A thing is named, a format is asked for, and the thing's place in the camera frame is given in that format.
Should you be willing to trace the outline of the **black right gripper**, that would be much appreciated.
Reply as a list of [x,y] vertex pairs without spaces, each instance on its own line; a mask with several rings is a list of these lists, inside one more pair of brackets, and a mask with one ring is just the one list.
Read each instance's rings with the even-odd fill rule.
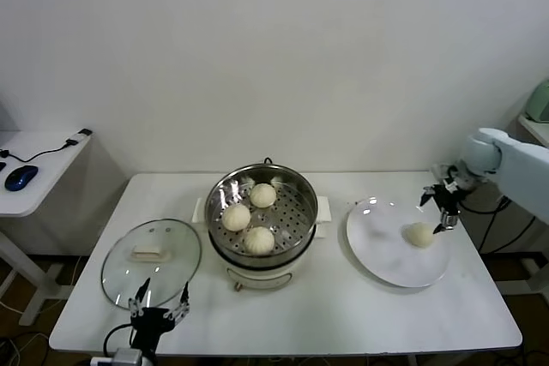
[[424,187],[420,197],[419,206],[423,207],[432,197],[437,203],[440,213],[440,222],[433,233],[451,231],[459,221],[459,203],[466,197],[466,191],[460,188],[449,191],[443,184],[437,183]]

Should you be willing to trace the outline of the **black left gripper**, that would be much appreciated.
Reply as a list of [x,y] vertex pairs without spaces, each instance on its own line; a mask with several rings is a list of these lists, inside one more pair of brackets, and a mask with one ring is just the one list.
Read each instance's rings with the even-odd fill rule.
[[150,278],[138,288],[136,294],[129,298],[131,325],[135,329],[135,336],[131,347],[140,351],[156,351],[160,337],[174,329],[173,319],[183,319],[190,312],[189,283],[186,282],[179,298],[179,303],[173,309],[143,308],[142,300],[145,297]]

